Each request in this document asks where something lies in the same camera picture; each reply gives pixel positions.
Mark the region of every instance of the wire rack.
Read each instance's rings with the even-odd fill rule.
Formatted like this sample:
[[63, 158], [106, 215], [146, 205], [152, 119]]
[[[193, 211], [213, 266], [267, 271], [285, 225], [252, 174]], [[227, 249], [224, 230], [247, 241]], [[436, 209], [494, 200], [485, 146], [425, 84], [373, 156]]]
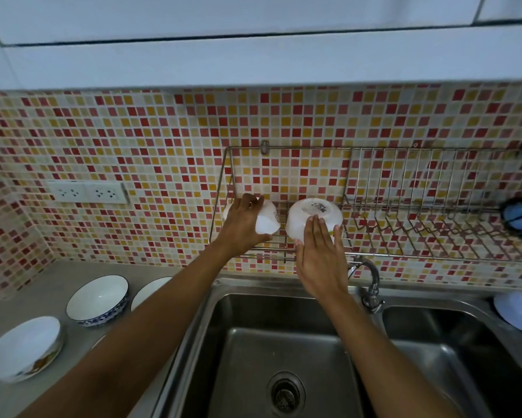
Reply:
[[[274, 192], [270, 183], [253, 184], [251, 192], [263, 193], [276, 205], [281, 227], [272, 241], [243, 257], [293, 261], [293, 241], [285, 232], [288, 210], [298, 199], [318, 196], [342, 211], [342, 241], [350, 264], [359, 264], [366, 255], [522, 262], [522, 239], [507, 233], [497, 210], [500, 202], [522, 196], [520, 149], [229, 147], [224, 151], [209, 242], [220, 230], [224, 206], [247, 187], [247, 174], [254, 170], [248, 166], [264, 157], [282, 159], [282, 153], [287, 158], [295, 150], [299, 159], [314, 152], [320, 158], [326, 152], [330, 159], [326, 166], [336, 166], [337, 184], [321, 196], [326, 181], [320, 177], [327, 174], [321, 170], [314, 171], [319, 176], [316, 182], [309, 180], [313, 187], [289, 185], [289, 193]], [[289, 169], [281, 167], [279, 173], [298, 174], [293, 163], [285, 163]]]

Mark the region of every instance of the forearm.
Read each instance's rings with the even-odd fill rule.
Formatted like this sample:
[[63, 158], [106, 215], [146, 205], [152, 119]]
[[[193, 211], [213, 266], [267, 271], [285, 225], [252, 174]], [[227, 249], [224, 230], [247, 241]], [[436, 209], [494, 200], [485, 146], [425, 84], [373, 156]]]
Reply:
[[350, 295], [341, 294], [322, 305], [354, 361], [379, 418], [458, 417]]
[[230, 257], [224, 246], [207, 246], [20, 417], [40, 417], [43, 410], [62, 418], [126, 416], [176, 350]]

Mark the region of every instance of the cabinet door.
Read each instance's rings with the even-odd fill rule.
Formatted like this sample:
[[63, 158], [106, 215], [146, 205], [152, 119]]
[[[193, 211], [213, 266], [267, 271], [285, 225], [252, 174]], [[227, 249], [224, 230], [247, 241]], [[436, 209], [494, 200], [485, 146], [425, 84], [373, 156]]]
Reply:
[[0, 0], [5, 45], [466, 25], [480, 0]]
[[522, 20], [522, 0], [484, 0], [478, 20]]

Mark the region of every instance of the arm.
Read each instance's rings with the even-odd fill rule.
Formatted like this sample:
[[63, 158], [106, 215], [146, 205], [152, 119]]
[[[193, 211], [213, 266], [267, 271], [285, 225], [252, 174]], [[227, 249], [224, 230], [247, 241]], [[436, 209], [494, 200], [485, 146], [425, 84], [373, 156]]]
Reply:
[[[334, 234], [340, 235], [335, 226]], [[340, 237], [334, 243], [323, 219], [306, 223], [305, 246], [296, 241], [298, 277], [321, 304], [361, 375], [379, 418], [458, 418], [452, 406], [348, 294]]]
[[269, 240], [255, 232], [263, 198], [236, 199], [218, 238], [119, 322], [19, 418], [127, 416], [176, 350], [205, 294], [233, 256]]

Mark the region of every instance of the electrical outlet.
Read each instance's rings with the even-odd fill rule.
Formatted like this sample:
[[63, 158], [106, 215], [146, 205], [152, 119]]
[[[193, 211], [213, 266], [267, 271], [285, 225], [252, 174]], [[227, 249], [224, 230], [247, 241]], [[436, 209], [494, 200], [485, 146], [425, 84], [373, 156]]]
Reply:
[[122, 182], [85, 182], [89, 202], [127, 204]]
[[59, 202], [89, 202], [83, 182], [48, 181], [50, 193]]

